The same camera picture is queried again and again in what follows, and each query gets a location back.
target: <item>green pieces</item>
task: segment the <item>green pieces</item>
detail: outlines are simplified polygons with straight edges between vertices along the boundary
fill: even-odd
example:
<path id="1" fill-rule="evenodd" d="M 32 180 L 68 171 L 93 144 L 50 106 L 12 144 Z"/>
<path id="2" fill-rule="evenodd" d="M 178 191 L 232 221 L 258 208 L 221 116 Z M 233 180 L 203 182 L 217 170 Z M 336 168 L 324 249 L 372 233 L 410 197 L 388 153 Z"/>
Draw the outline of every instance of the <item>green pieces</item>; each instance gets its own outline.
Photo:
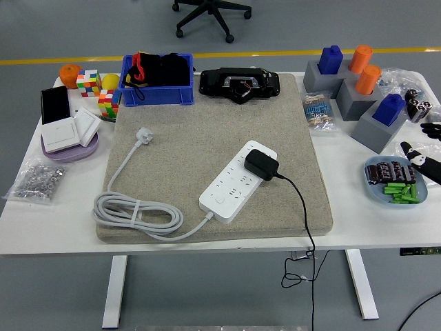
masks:
<path id="1" fill-rule="evenodd" d="M 389 203 L 408 205 L 421 202 L 416 197 L 415 184 L 388 183 L 384 186 L 383 193 L 393 196 Z"/>

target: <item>black fabric item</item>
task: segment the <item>black fabric item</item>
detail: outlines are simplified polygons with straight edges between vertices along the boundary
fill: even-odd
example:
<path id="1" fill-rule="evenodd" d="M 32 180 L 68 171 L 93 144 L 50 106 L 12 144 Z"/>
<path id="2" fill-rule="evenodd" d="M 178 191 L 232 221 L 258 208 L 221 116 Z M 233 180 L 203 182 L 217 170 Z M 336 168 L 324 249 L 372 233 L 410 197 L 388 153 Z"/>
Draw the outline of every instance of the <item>black fabric item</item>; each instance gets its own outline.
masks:
<path id="1" fill-rule="evenodd" d="M 189 86 L 190 68 L 187 60 L 175 53 L 160 57 L 155 54 L 140 52 L 138 65 L 132 66 L 127 75 L 131 85 L 140 86 Z M 144 70 L 144 79 L 138 80 L 135 75 L 140 75 L 139 67 Z"/>

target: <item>black power adapter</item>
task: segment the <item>black power adapter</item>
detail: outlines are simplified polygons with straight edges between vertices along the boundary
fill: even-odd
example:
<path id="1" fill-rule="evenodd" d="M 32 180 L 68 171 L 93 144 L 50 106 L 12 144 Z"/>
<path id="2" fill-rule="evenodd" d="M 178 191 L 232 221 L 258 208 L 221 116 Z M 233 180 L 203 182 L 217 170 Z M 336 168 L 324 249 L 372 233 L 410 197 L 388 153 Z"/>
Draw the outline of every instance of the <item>black power adapter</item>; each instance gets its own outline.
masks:
<path id="1" fill-rule="evenodd" d="M 265 181 L 271 181 L 273 177 L 282 178 L 277 173 L 278 162 L 260 150 L 252 150 L 248 153 L 243 166 Z"/>

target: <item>orange cylinder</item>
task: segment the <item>orange cylinder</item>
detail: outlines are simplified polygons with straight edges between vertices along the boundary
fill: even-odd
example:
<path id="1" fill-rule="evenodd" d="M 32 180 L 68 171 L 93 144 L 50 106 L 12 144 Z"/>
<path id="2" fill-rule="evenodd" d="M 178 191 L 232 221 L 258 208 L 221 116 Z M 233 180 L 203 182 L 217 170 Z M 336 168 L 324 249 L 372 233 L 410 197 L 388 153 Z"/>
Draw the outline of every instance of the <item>orange cylinder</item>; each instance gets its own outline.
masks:
<path id="1" fill-rule="evenodd" d="M 353 54 L 349 70 L 354 74 L 361 74 L 363 69 L 368 65 L 372 57 L 373 50 L 368 45 L 359 45 Z"/>
<path id="2" fill-rule="evenodd" d="M 381 69 L 373 64 L 367 65 L 356 84 L 356 91 L 363 95 L 370 95 L 381 76 Z"/>

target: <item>table leg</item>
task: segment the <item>table leg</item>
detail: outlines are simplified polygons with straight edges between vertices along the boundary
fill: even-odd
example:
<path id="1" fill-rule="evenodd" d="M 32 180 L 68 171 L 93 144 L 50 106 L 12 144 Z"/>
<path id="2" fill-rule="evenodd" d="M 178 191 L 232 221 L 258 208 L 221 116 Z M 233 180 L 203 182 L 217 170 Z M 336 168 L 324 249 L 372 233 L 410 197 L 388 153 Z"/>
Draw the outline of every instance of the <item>table leg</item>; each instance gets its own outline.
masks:
<path id="1" fill-rule="evenodd" d="M 112 260 L 107 299 L 105 300 L 103 329 L 118 328 L 123 299 L 127 255 L 116 255 Z"/>
<path id="2" fill-rule="evenodd" d="M 378 319 L 377 307 L 373 300 L 371 286 L 367 278 L 360 250 L 346 250 L 346 258 L 356 288 L 358 305 L 363 319 Z"/>

